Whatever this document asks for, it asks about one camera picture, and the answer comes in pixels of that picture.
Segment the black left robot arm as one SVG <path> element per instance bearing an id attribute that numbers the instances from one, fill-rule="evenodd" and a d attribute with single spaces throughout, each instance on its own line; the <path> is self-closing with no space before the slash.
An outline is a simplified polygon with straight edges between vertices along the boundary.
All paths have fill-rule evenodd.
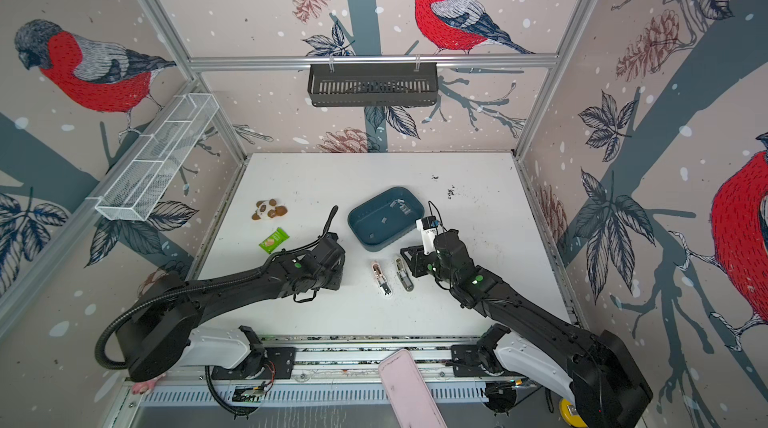
<path id="1" fill-rule="evenodd" d="M 94 358 L 107 370 L 127 371 L 136 383 L 152 383 L 176 366 L 201 366 L 213 400 L 234 418 L 248 418 L 256 410 L 229 404 L 216 390 L 214 372 L 231 379 L 265 374 L 259 390 L 267 394 L 281 367 L 251 327 L 207 329 L 205 323 L 262 301 L 311 302 L 322 289 L 339 289 L 344 262 L 338 236 L 326 224 L 316 240 L 273 252 L 251 270 L 193 281 L 170 273 L 105 328 Z"/>

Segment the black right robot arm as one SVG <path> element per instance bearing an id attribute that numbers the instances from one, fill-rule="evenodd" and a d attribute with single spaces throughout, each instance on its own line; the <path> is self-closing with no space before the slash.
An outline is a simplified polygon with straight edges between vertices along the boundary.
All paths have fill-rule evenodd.
<path id="1" fill-rule="evenodd" d="M 474 263 L 455 229 L 419 219 L 419 247 L 402 249 L 414 277 L 431 275 L 465 309 L 493 321 L 476 343 L 479 368 L 521 374 L 569 401 L 589 427 L 634 427 L 653 393 L 624 342 L 595 334 L 526 299 Z"/>

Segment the teal plastic tray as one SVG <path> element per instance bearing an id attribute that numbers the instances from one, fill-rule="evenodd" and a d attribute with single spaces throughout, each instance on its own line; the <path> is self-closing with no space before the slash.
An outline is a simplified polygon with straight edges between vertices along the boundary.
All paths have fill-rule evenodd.
<path id="1" fill-rule="evenodd" d="M 393 187 L 353 208 L 347 224 L 366 251 L 379 252 L 415 230 L 424 213 L 407 188 Z"/>

